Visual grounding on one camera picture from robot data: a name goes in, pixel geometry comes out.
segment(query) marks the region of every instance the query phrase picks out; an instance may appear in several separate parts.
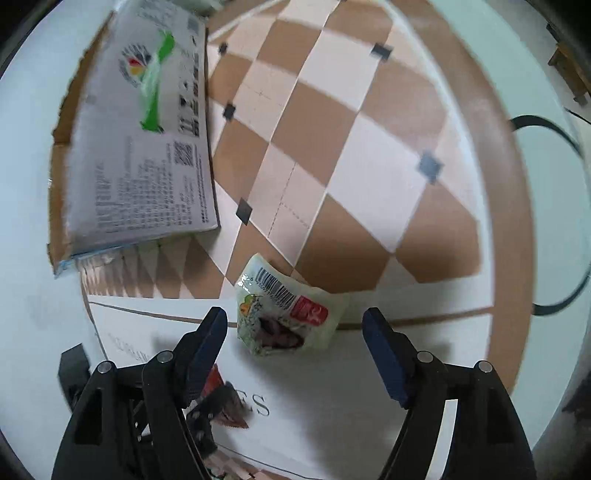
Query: blue gripper pad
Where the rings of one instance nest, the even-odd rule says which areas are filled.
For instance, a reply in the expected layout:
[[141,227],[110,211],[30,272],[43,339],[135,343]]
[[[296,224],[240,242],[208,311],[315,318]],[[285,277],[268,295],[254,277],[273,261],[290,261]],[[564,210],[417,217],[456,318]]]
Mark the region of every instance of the blue gripper pad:
[[200,342],[187,367],[185,395],[188,403],[200,397],[227,332],[226,312],[219,307],[210,309],[195,332]]
[[410,396],[405,387],[414,376],[416,349],[406,335],[392,330],[375,307],[363,314],[362,329],[388,395],[402,408],[408,408]]

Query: barcode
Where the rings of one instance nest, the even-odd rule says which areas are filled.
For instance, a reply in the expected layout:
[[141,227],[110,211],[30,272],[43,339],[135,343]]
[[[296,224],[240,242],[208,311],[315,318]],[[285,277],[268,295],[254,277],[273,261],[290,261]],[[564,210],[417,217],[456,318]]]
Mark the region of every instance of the barcode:
[[174,142],[174,162],[193,167],[193,146],[190,143]]
[[262,267],[256,274],[255,282],[269,294],[271,300],[277,306],[284,310],[287,310],[291,302],[296,299],[293,293],[287,290],[279,280]]
[[189,20],[187,21],[187,28],[193,33],[199,33],[199,20],[189,15]]

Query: metal screw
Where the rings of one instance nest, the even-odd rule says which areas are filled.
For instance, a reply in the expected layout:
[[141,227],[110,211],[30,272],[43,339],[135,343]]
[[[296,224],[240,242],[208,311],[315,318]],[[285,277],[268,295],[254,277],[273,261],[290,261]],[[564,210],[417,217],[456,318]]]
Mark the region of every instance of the metal screw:
[[433,355],[431,354],[431,352],[421,350],[419,353],[417,353],[417,359],[422,364],[430,364],[431,362],[433,362]]
[[111,366],[111,362],[101,362],[99,363],[99,366],[96,367],[96,369],[99,371],[100,374],[105,374],[109,370],[111,370]]
[[478,362],[478,368],[480,369],[480,371],[489,374],[492,372],[492,365],[487,362],[486,360],[483,360],[482,362]]
[[156,356],[156,360],[161,364],[167,364],[173,359],[173,353],[170,350],[165,350],[164,352],[160,352]]

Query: qr code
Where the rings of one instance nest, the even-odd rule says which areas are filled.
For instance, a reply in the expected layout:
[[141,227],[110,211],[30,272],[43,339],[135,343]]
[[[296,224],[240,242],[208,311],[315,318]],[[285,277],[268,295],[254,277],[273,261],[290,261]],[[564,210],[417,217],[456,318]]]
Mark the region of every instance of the qr code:
[[189,20],[187,20],[187,29],[192,31],[193,33],[199,33],[199,20],[197,20],[192,15],[189,15]]
[[193,167],[193,146],[190,143],[174,142],[174,162]]

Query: white table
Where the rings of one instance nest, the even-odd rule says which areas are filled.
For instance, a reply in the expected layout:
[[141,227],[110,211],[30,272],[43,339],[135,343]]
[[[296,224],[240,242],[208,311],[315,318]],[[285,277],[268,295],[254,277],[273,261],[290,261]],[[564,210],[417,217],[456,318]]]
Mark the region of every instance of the white table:
[[[574,136],[541,67],[482,1],[432,0],[498,88],[511,117],[551,119]],[[0,427],[34,477],[51,475],[69,419],[57,382],[62,351],[82,342],[91,368],[103,359],[75,275],[54,281],[46,254],[51,130],[79,57],[113,0],[64,0],[31,33],[0,79]],[[535,301],[567,297],[589,264],[591,219],[580,159],[558,135],[517,133],[530,182],[537,237]],[[512,395],[530,445],[554,414],[577,362],[591,293],[559,314],[533,318]]]

